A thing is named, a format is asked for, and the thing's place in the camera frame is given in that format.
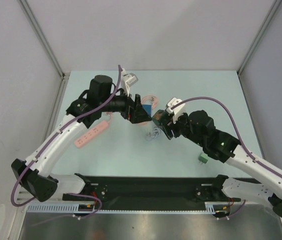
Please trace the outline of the dark green cube adapter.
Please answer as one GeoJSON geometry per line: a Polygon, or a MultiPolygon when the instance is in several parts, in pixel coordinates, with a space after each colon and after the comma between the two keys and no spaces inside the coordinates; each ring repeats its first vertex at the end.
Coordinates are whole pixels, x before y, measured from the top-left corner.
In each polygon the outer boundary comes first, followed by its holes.
{"type": "Polygon", "coordinates": [[[157,110],[155,114],[152,116],[152,121],[156,127],[162,129],[167,122],[168,114],[165,110],[157,110]]]}

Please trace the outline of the round blue power strip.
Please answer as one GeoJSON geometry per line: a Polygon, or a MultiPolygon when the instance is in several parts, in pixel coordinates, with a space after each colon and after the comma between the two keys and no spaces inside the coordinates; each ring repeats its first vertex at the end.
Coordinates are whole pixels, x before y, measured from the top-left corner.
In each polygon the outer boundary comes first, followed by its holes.
{"type": "Polygon", "coordinates": [[[145,139],[151,141],[157,139],[161,135],[162,131],[156,126],[149,126],[145,128],[145,139]]]}

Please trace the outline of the green plug adapter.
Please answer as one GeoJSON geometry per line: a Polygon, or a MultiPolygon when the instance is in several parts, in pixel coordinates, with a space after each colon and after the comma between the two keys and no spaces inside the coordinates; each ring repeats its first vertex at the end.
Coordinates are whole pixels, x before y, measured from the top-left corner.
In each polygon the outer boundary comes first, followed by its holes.
{"type": "Polygon", "coordinates": [[[198,157],[198,161],[199,161],[200,164],[206,164],[208,162],[208,160],[209,160],[208,155],[203,153],[203,152],[198,157]]]}

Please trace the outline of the blue cube socket adapter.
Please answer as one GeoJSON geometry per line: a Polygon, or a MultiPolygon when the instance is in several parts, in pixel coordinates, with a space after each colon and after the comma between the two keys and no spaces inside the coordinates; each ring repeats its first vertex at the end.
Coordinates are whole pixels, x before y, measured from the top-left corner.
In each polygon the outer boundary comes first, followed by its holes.
{"type": "Polygon", "coordinates": [[[148,116],[152,116],[152,106],[150,104],[143,104],[142,105],[143,109],[147,113],[148,116]]]}

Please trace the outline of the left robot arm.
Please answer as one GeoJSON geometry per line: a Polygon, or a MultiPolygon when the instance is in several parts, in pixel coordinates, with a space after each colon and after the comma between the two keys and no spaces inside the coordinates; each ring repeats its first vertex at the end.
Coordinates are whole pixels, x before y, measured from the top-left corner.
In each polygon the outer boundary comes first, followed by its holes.
{"type": "Polygon", "coordinates": [[[55,194],[75,194],[81,200],[90,197],[91,187],[83,177],[78,174],[52,176],[52,169],[74,138],[91,127],[105,112],[120,113],[132,124],[151,120],[141,104],[140,95],[133,97],[130,94],[130,87],[137,80],[135,74],[121,69],[116,84],[106,75],[96,75],[91,80],[89,89],[70,104],[60,124],[41,146],[26,159],[15,159],[11,164],[16,177],[10,196],[14,206],[19,205],[14,199],[18,186],[40,202],[55,194]]]}

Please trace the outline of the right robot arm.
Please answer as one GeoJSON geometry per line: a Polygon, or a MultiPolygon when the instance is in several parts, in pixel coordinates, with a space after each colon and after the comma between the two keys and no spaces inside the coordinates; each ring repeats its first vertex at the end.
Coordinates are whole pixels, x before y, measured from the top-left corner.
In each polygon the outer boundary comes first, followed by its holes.
{"type": "Polygon", "coordinates": [[[153,121],[168,139],[183,136],[200,146],[210,158],[238,168],[258,181],[243,183],[218,176],[211,188],[214,199],[241,198],[271,208],[282,218],[282,169],[254,155],[236,137],[216,129],[214,120],[205,111],[174,116],[159,110],[153,121]]]}

